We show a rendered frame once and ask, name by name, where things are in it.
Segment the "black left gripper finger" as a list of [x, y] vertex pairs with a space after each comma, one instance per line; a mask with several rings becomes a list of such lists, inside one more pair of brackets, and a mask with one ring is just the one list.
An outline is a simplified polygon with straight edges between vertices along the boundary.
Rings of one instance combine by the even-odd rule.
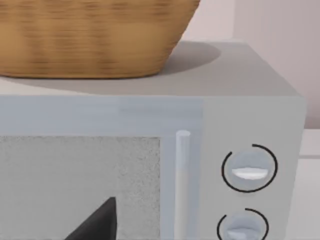
[[117, 202], [108, 198], [64, 240], [117, 240]]

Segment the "pale blue microwave door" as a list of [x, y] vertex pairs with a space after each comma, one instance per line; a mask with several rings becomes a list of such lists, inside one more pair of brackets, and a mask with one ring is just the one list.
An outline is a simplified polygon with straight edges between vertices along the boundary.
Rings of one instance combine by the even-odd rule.
[[203, 108], [198, 97], [0, 97], [0, 240], [64, 240], [110, 197], [117, 240], [174, 240], [180, 130], [193, 239]]

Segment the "pale microwave knob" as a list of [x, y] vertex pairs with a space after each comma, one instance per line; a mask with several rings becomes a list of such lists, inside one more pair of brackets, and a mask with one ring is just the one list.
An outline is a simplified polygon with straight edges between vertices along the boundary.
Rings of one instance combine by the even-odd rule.
[[276, 178], [278, 170], [276, 155], [260, 144], [229, 152], [220, 168], [224, 183], [232, 190], [244, 194], [267, 188]]
[[225, 214], [216, 225], [218, 240], [266, 240], [269, 231], [268, 219], [253, 208]]

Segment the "woven wicker basket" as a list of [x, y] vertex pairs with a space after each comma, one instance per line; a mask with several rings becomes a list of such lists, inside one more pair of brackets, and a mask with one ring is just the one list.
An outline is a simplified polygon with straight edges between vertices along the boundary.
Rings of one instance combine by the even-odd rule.
[[0, 0], [0, 76], [158, 74], [201, 0]]

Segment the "pale microwave oven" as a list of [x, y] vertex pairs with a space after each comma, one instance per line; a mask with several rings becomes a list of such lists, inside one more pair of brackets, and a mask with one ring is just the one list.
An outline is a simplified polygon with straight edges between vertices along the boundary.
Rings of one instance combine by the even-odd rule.
[[[219, 219], [245, 208], [261, 212], [270, 230], [265, 240], [285, 240], [306, 102], [243, 42], [181, 42], [164, 70], [130, 79], [27, 79], [0, 77], [3, 96], [195, 97], [203, 100], [196, 237], [218, 240]], [[241, 193], [223, 181], [229, 152], [259, 144], [278, 160], [266, 188]]]

